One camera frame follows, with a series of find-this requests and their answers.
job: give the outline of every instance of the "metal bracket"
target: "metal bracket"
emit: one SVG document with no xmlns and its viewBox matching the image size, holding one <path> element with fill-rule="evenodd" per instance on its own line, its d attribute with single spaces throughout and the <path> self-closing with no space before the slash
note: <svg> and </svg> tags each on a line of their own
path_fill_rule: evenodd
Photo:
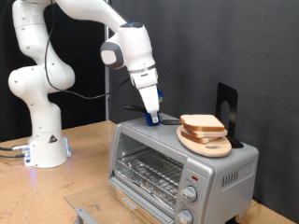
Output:
<svg viewBox="0 0 299 224">
<path fill-rule="evenodd" d="M 242 143 L 235 139 L 235 121 L 237 109 L 237 91 L 223 83 L 218 84 L 217 103 L 216 103 L 216 117 L 221 120 L 221 107 L 222 103 L 226 101 L 230 106 L 230 121 L 227 139 L 231 142 L 232 148 L 244 147 Z"/>
<path fill-rule="evenodd" d="M 76 208 L 75 212 L 77 213 L 77 220 L 74 224 L 84 224 L 83 221 L 87 224 L 99 224 L 88 214 L 88 212 L 85 211 L 83 207 Z"/>
</svg>

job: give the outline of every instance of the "black cable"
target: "black cable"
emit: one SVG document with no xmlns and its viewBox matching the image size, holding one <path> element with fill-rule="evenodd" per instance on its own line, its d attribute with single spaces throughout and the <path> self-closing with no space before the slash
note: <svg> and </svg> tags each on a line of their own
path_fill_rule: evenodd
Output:
<svg viewBox="0 0 299 224">
<path fill-rule="evenodd" d="M 12 0 L 7 0 L 7 4 L 5 5 L 5 7 L 4 7 L 4 9 L 3 9 L 2 16 L 1 16 L 1 18 L 0 18 L 0 30 L 1 30 L 1 26 L 2 26 L 3 18 L 4 18 L 4 16 L 6 15 L 7 8 L 8 8 L 8 6 L 9 6 L 9 4 L 10 4 L 11 1 L 12 1 Z"/>
<path fill-rule="evenodd" d="M 4 157 L 4 158 L 22 158 L 22 157 L 25 157 L 24 154 L 19 154 L 19 155 L 16 155 L 16 156 L 4 156 L 4 155 L 0 155 L 0 157 Z"/>
<path fill-rule="evenodd" d="M 12 151 L 11 147 L 0 147 L 0 150 L 2 151 Z"/>
<path fill-rule="evenodd" d="M 50 37 L 52 35 L 52 32 L 53 32 L 53 29 L 54 29 L 54 24 L 55 24 L 55 9 L 54 9 L 54 4 L 52 2 L 52 0 L 50 0 L 51 2 L 51 6 L 52 6 L 52 17 L 53 17 L 53 24 L 52 24 L 52 27 L 50 29 L 50 33 L 49 33 L 49 39 L 48 39 L 48 43 L 47 43 L 47 47 L 46 47 L 46 53 L 45 53 L 45 69 L 46 69 L 46 75 L 47 75 L 47 80 L 49 82 L 49 84 L 56 90 L 56 91 L 62 91 L 62 92 L 66 92 L 66 93 L 71 93 L 71 94 L 74 94 L 78 97 L 81 97 L 83 99 L 86 99 L 86 100 L 94 100 L 94 99 L 98 99 L 100 97 L 103 97 L 103 96 L 106 96 L 106 95 L 109 95 L 111 94 L 112 92 L 118 90 L 124 83 L 126 83 L 128 80 L 130 80 L 130 78 L 127 78 L 125 79 L 118 88 L 116 88 L 115 90 L 111 91 L 111 92 L 108 92 L 106 94 L 103 94 L 103 95 L 98 95 L 98 96 L 94 96 L 94 97 L 85 97 L 85 96 L 82 96 L 74 91 L 65 91 L 65 90 L 60 90 L 56 87 L 54 87 L 51 82 L 50 82 L 50 79 L 49 79 L 49 74 L 48 74 L 48 68 L 47 68 L 47 57 L 48 57 L 48 48 L 49 48 L 49 44 L 50 44 Z"/>
</svg>

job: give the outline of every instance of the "wooden plate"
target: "wooden plate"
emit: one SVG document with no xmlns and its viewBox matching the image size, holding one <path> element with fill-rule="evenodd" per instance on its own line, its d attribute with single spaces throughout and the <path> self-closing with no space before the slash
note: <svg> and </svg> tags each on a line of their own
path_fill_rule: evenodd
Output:
<svg viewBox="0 0 299 224">
<path fill-rule="evenodd" d="M 232 145 L 226 137 L 220 137 L 206 144 L 196 143 L 181 135 L 182 128 L 183 125 L 177 129 L 178 139 L 185 147 L 193 152 L 207 157 L 224 157 L 229 155 L 232 151 Z"/>
</svg>

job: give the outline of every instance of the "toast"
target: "toast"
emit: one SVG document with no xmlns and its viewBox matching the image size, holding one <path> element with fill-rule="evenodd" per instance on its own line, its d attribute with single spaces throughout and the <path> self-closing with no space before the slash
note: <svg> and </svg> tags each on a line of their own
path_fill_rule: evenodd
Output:
<svg viewBox="0 0 299 224">
<path fill-rule="evenodd" d="M 190 135 L 188 131 L 184 128 L 181 129 L 181 135 L 193 142 L 202 143 L 202 144 L 218 139 L 218 137 L 203 137 L 203 138 L 194 137 Z"/>
<path fill-rule="evenodd" d="M 214 115 L 182 115 L 179 122 L 189 131 L 223 132 L 224 125 Z"/>
<path fill-rule="evenodd" d="M 186 133 L 189 135 L 196 137 L 196 138 L 203 138 L 203 137 L 224 137 L 227 135 L 227 131 L 224 129 L 222 132 L 201 132 L 201 131 L 190 131 L 186 130 Z"/>
</svg>

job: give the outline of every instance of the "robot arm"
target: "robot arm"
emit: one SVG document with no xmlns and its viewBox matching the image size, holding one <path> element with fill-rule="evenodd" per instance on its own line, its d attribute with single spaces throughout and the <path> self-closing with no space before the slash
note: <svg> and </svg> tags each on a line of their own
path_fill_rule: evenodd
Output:
<svg viewBox="0 0 299 224">
<path fill-rule="evenodd" d="M 48 94 L 56 92 L 47 81 L 45 52 L 49 35 L 44 21 L 44 9 L 50 0 L 39 3 L 17 0 L 13 4 L 13 21 L 21 52 L 35 60 L 35 66 L 13 71 L 8 79 L 11 91 L 27 104 L 32 121 L 32 136 L 24 162 L 26 166 L 50 168 L 63 164 L 68 148 L 62 134 L 61 110 L 51 103 Z M 48 48 L 50 82 L 67 89 L 75 82 L 73 69 Z"/>
<path fill-rule="evenodd" d="M 145 26 L 138 22 L 128 23 L 104 0 L 56 0 L 56 3 L 69 17 L 102 22 L 115 33 L 100 49 L 102 61 L 111 69 L 127 67 L 132 84 L 139 90 L 152 122 L 157 123 L 158 74 Z"/>
</svg>

